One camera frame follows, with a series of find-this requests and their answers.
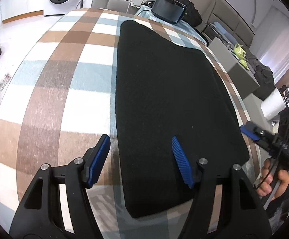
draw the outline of black clothing pile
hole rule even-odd
[[[246,53],[246,59],[255,70],[254,77],[259,84],[259,88],[253,94],[264,101],[276,88],[273,72],[269,67],[263,65],[249,50]]]
[[[176,0],[184,5],[186,5],[185,15],[183,20],[189,23],[193,28],[202,23],[202,17],[197,9],[195,9],[194,4],[190,0]]]
[[[194,171],[202,157],[216,174],[225,163],[249,159],[231,99],[204,53],[135,21],[121,25],[115,111],[125,206],[134,218],[193,197],[174,159],[173,136]]]

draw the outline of checkered tablecloth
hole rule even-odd
[[[101,134],[111,150],[99,181],[87,190],[104,238],[177,238],[191,202],[133,219],[124,206],[115,121],[115,82],[120,25],[134,20],[167,40],[199,49],[222,78],[239,124],[250,118],[228,74],[196,37],[172,26],[125,13],[79,9],[47,31],[28,53],[7,88],[0,106],[0,224],[8,231],[31,179],[43,163],[64,165],[95,146]],[[259,151],[247,138],[251,181],[259,174]],[[72,231],[65,187],[62,213]],[[212,223],[219,211],[217,188]]]
[[[196,30],[192,28],[189,23],[183,20],[180,20],[177,24],[168,23],[164,20],[159,19],[158,17],[155,17],[151,12],[151,8],[146,5],[142,5],[135,15],[141,16],[146,19],[150,19],[155,22],[162,23],[163,25],[166,25],[168,27],[171,27],[181,32],[184,32],[186,34],[189,34],[190,36],[193,36],[197,38],[198,40],[202,41],[206,45],[206,41],[200,36],[200,34],[197,33]]]

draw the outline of finger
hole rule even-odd
[[[270,159],[270,158],[267,158],[267,159],[264,161],[264,167],[263,167],[263,168],[268,169],[270,165],[271,165],[271,159]]]
[[[265,178],[268,173],[269,173],[268,169],[262,170],[263,178]],[[272,174],[269,174],[268,177],[266,178],[265,182],[267,182],[268,184],[271,184],[272,181],[273,181],[273,176],[272,176]]]
[[[271,189],[271,186],[266,182],[264,181],[263,184],[260,186],[260,188],[266,193],[266,194],[269,194],[271,193],[272,189]]]
[[[267,195],[267,193],[265,193],[265,191],[263,191],[261,188],[258,188],[256,192],[259,196],[262,196],[262,197]]]
[[[280,170],[278,172],[278,179],[280,179],[281,183],[274,195],[274,197],[277,199],[281,195],[284,194],[286,191],[288,185],[289,185],[289,173],[286,170]]]

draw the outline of paper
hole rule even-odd
[[[261,103],[261,108],[267,120],[271,120],[286,108],[285,100],[277,88]]]

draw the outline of light blue cloth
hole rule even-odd
[[[234,46],[238,43],[233,35],[229,33],[220,23],[214,22],[214,25],[219,30],[219,32],[224,35]]]
[[[177,24],[171,24],[168,23],[164,20],[161,20],[157,17],[155,17],[152,12],[151,12],[151,8],[149,6],[146,5],[142,5],[139,10],[137,11],[137,13],[135,14],[136,16],[141,16],[143,18],[147,18],[149,20],[153,20],[155,22],[160,22],[162,24],[171,26],[175,29],[181,30],[184,33],[187,33],[195,38],[197,38],[198,40],[202,41],[205,45],[207,45],[206,41],[200,36],[199,33],[197,33],[194,28],[191,27],[190,24],[188,24],[187,22],[180,20]]]

